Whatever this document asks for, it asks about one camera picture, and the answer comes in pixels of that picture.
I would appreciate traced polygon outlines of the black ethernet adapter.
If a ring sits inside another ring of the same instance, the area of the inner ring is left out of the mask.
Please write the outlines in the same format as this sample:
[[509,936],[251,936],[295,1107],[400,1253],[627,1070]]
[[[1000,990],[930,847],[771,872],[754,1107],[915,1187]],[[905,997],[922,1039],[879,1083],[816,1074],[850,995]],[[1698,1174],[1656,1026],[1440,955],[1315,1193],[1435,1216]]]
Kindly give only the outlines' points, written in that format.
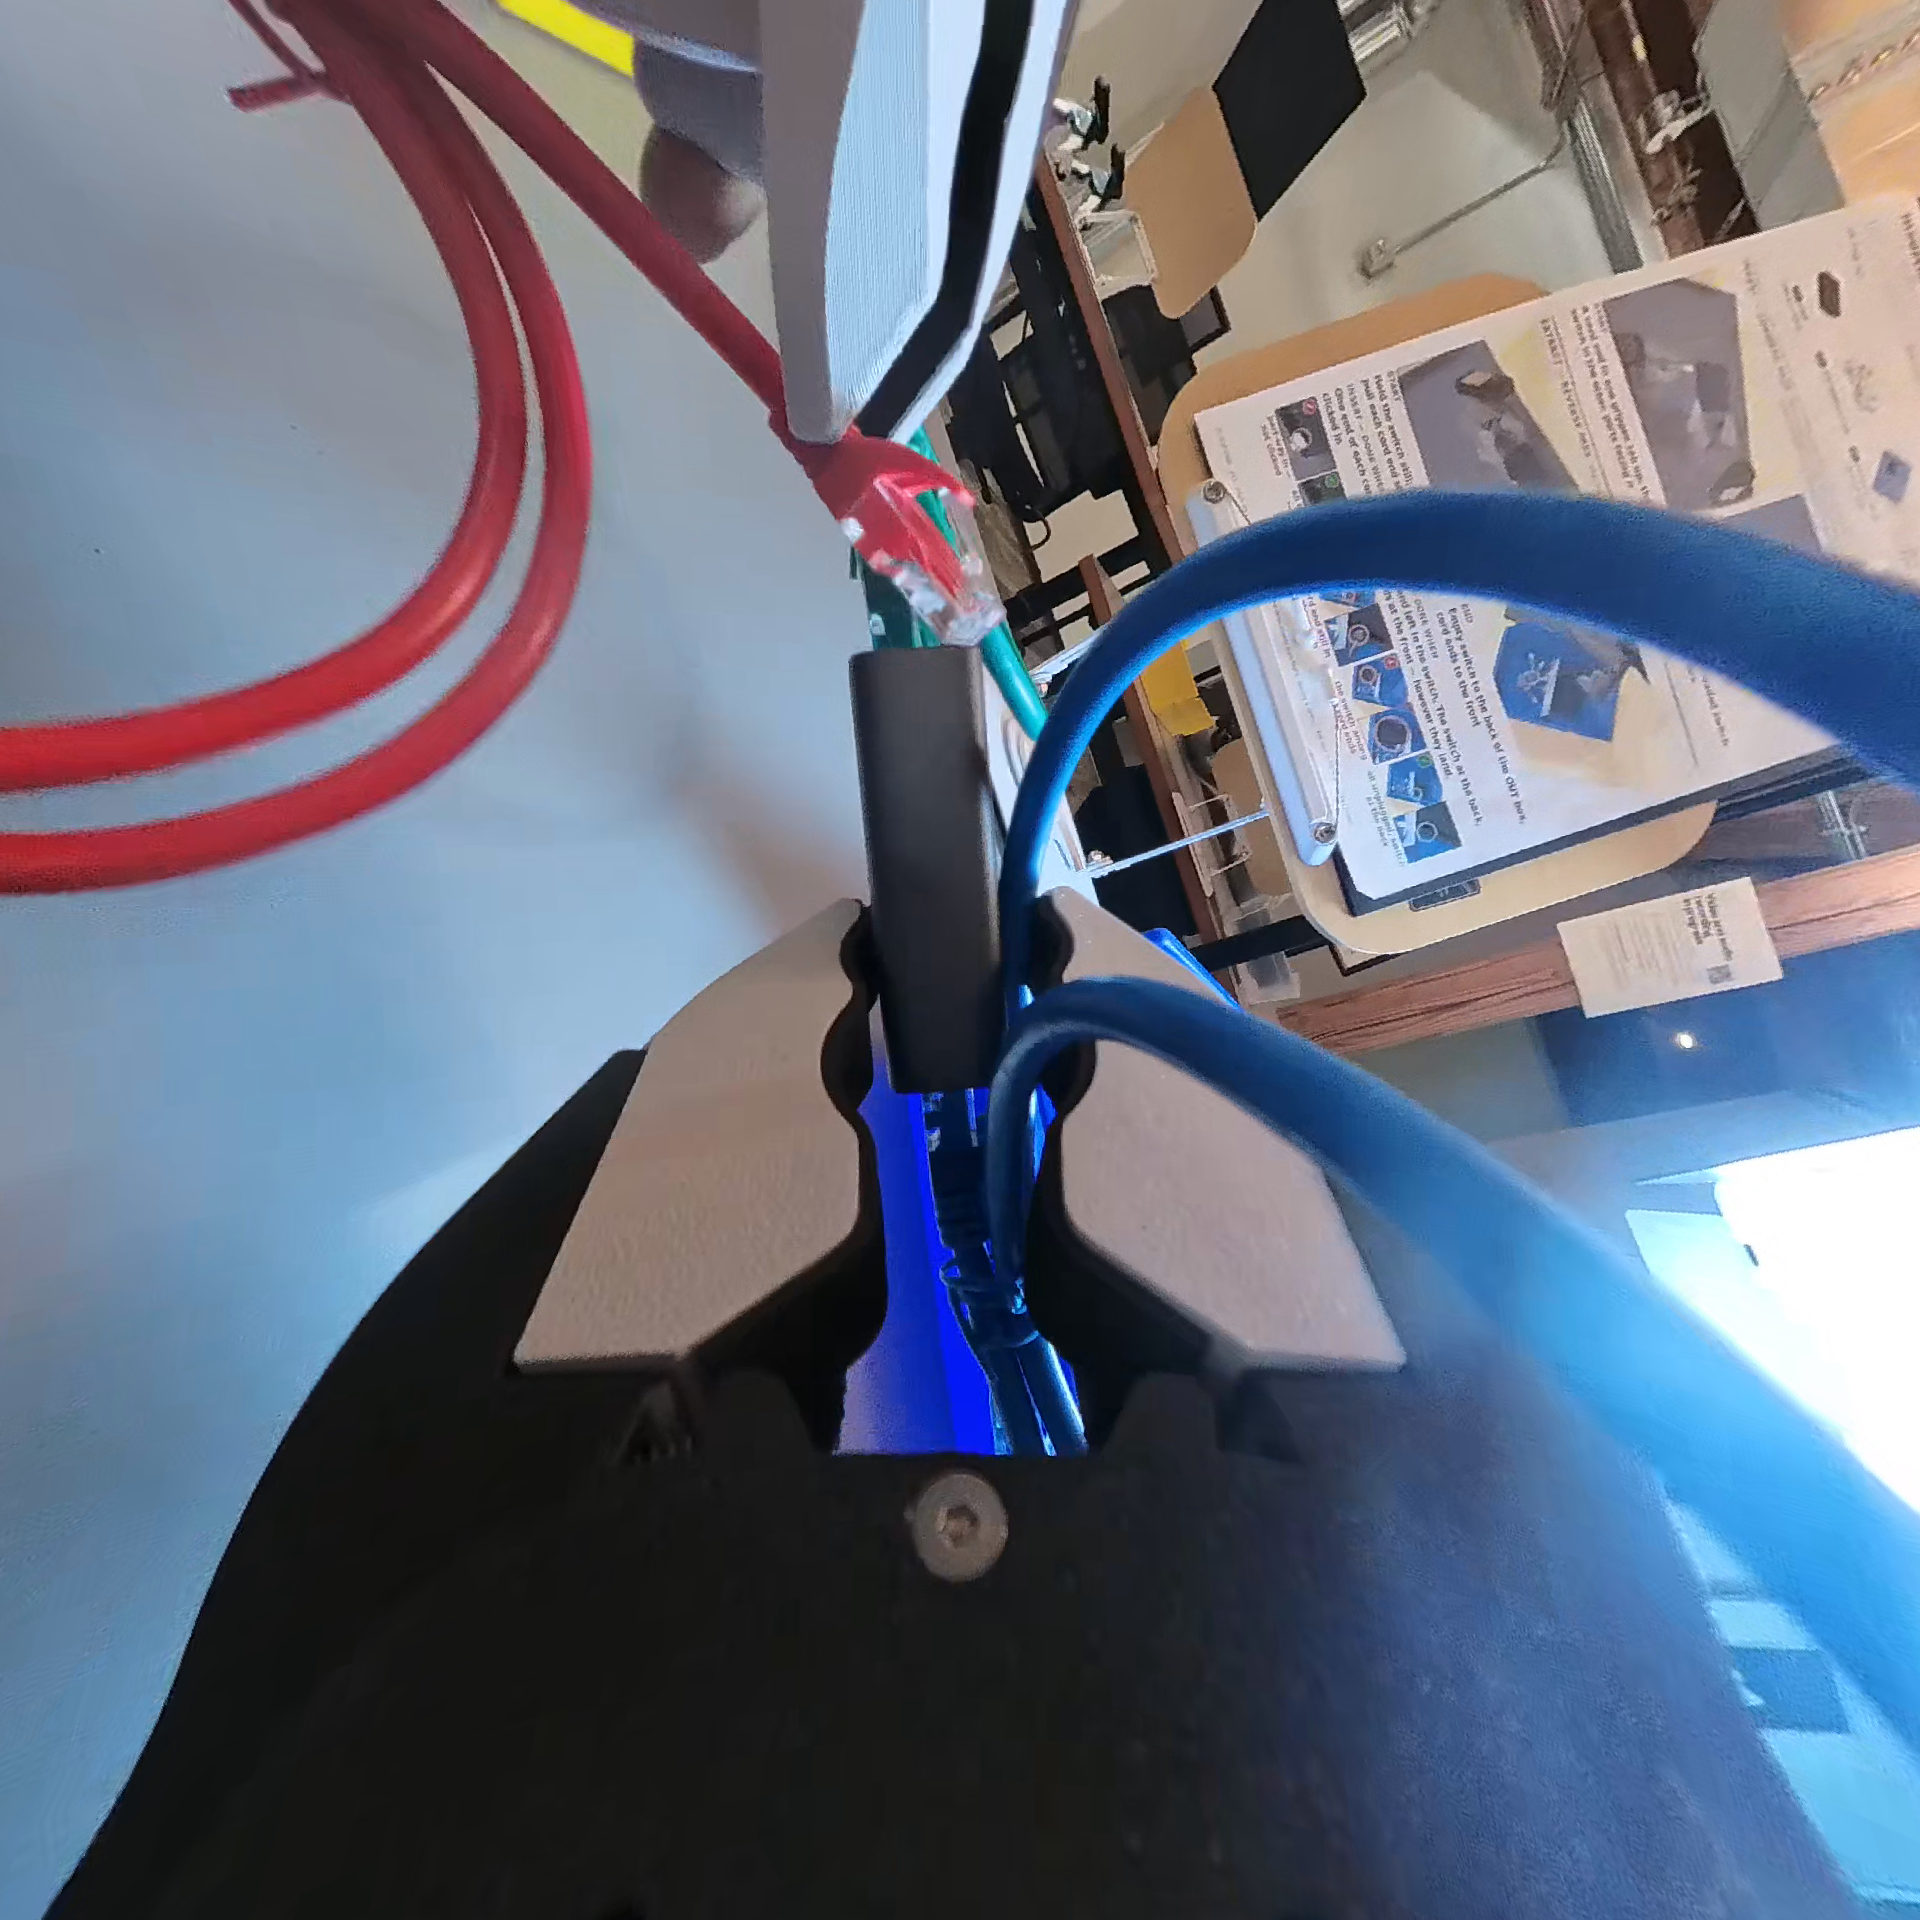
[[850,663],[871,950],[893,1083],[986,1088],[1003,1033],[992,725],[970,647]]

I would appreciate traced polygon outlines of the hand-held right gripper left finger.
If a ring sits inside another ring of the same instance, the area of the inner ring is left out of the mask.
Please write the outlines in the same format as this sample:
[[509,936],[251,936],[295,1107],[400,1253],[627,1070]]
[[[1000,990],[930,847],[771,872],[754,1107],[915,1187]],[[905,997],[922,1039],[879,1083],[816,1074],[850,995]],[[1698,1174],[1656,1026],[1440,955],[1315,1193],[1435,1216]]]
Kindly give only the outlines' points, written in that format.
[[885,1317],[868,912],[834,901],[661,1026],[519,1334],[524,1375],[779,1377],[842,1411]]

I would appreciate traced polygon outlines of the blue plastic bin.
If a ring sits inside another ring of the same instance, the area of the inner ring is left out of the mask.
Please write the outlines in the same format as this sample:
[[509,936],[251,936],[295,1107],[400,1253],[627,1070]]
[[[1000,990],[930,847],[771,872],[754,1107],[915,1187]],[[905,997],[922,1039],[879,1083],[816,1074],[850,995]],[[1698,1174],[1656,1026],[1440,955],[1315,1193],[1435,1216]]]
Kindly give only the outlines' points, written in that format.
[[[1233,997],[1197,967],[1167,929],[1146,939],[1172,965],[1176,979],[1227,1003]],[[875,1457],[959,1457],[970,1466],[1013,1454],[992,1385],[972,1353],[944,1269],[928,1170],[919,1095],[893,1091],[875,1040],[875,1078],[861,1105],[879,1151],[881,1211],[887,1263],[887,1315],[868,1353],[848,1378],[848,1413],[839,1450]],[[1257,1377],[1249,1377],[1216,1415],[1219,1446],[1241,1454],[1290,1457],[1285,1421]]]

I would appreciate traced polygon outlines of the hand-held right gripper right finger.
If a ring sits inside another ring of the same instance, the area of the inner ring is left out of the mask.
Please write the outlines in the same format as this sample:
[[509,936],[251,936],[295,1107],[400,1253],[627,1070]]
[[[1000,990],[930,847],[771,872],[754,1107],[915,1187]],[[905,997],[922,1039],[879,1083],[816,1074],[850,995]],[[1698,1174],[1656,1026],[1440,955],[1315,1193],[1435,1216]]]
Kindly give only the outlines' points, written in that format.
[[1324,1170],[1189,1067],[1072,1040],[1045,1067],[1031,1302],[1093,1415],[1131,1382],[1393,1377],[1407,1363]]

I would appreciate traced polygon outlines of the wooden background table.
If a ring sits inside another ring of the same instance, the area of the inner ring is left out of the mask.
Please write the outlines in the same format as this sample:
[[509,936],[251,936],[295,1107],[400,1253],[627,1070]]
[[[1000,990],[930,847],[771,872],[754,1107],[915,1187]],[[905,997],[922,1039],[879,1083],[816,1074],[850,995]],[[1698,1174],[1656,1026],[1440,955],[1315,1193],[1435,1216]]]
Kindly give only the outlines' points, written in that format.
[[[1826,872],[1764,881],[1760,912],[1781,961],[1800,961],[1917,929],[1917,848],[1898,848]],[[1490,959],[1393,979],[1279,1016],[1279,1026],[1344,1058],[1424,1040],[1450,1040],[1577,1006],[1557,938]]]

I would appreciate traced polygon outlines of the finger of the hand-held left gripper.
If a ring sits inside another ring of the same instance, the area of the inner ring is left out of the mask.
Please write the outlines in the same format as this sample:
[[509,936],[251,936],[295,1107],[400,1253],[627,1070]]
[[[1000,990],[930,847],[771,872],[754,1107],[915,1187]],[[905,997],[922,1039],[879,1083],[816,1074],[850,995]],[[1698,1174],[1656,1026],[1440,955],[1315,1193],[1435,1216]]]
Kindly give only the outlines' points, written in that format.
[[885,375],[893,442],[949,394],[987,325],[1075,14],[1072,3],[928,5],[928,288]]
[[762,161],[785,424],[915,431],[980,329],[1010,9],[762,5]]

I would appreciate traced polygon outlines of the person's left hand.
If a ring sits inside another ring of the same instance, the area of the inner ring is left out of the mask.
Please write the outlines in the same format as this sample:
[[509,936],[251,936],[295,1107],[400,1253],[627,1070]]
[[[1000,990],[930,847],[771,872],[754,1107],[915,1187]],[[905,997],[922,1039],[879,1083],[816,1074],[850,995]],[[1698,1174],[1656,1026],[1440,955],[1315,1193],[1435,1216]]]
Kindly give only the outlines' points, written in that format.
[[640,150],[640,201],[708,266],[762,213],[762,79],[747,67],[640,39],[633,82],[650,117]]

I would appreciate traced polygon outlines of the white paper label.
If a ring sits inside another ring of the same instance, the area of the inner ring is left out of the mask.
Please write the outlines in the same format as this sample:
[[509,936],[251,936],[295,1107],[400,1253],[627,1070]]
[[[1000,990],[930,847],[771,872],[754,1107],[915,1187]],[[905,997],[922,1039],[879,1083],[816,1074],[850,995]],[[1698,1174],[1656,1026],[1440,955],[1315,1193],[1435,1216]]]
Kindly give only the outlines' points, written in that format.
[[1759,885],[1746,875],[1561,921],[1557,939],[1588,1021],[1786,979]]

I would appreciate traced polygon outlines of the black wall panel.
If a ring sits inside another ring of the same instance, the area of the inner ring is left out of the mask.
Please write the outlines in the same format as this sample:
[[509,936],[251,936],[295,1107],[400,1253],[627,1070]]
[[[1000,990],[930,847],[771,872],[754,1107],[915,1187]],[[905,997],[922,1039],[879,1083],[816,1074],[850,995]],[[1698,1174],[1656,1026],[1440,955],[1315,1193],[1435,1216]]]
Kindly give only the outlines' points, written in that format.
[[1337,3],[1261,3],[1216,73],[1215,97],[1261,222],[1365,101]]

